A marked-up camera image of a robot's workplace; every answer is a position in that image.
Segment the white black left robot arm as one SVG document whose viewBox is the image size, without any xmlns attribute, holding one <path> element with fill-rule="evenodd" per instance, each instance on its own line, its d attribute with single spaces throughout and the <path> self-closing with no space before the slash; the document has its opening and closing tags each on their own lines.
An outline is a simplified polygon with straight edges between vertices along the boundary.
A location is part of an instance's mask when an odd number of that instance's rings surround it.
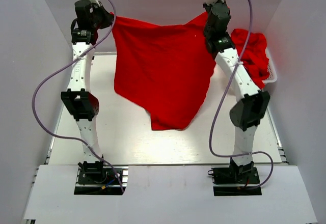
<svg viewBox="0 0 326 224">
<path fill-rule="evenodd" d="M 90 71 L 94 58 L 94 45 L 98 29 L 110 26 L 113 16 L 101 4 L 90 0 L 79 0 L 75 4 L 76 19 L 71 24 L 73 58 L 70 81 L 61 100 L 73 116 L 83 140 L 84 160 L 79 163 L 83 174 L 101 183 L 107 179 L 103 167 L 103 154 L 98 144 L 96 117 L 99 101 L 90 90 Z"/>
</svg>

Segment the red t-shirt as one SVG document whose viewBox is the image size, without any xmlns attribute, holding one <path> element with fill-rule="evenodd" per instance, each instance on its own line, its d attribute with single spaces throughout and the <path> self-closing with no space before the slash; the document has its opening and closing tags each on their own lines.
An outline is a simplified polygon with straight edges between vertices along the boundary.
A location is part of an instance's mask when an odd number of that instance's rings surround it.
<svg viewBox="0 0 326 224">
<path fill-rule="evenodd" d="M 144 108 L 152 130 L 184 130 L 202 106 L 215 68 L 202 13 L 185 24 L 118 17 L 115 92 Z"/>
</svg>

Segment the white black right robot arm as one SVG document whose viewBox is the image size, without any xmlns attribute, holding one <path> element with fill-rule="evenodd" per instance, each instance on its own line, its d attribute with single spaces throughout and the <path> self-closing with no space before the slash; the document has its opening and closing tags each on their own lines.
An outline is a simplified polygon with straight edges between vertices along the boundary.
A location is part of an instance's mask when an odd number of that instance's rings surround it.
<svg viewBox="0 0 326 224">
<path fill-rule="evenodd" d="M 231 19 L 227 4 L 218 0 L 211 4 L 204 3 L 203 7 L 207 13 L 203 31 L 206 49 L 230 79 L 228 86 L 233 89 L 236 98 L 236 104 L 229 112 L 235 127 L 230 177 L 240 183 L 253 170 L 254 135 L 265 115 L 270 95 L 252 81 L 240 62 L 235 44 L 227 33 L 227 25 Z"/>
</svg>

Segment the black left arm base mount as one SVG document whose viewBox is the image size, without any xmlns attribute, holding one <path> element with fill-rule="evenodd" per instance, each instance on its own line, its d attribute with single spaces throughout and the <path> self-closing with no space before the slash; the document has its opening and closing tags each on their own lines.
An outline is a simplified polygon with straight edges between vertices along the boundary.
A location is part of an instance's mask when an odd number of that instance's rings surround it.
<svg viewBox="0 0 326 224">
<path fill-rule="evenodd" d="M 128 181 L 128 167 L 112 169 L 102 161 L 78 163 L 75 195 L 122 195 Z"/>
</svg>

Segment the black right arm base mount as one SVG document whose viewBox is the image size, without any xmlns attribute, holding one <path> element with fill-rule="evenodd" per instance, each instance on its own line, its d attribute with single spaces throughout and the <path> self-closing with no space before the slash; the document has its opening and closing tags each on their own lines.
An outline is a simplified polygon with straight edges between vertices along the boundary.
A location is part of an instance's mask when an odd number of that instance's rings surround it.
<svg viewBox="0 0 326 224">
<path fill-rule="evenodd" d="M 256 185 L 260 184 L 256 167 L 250 173 L 245 173 L 239 180 L 231 176 L 228 167 L 214 167 L 208 170 L 207 174 L 212 177 L 215 197 L 262 195 L 261 187 L 256 187 Z"/>
</svg>

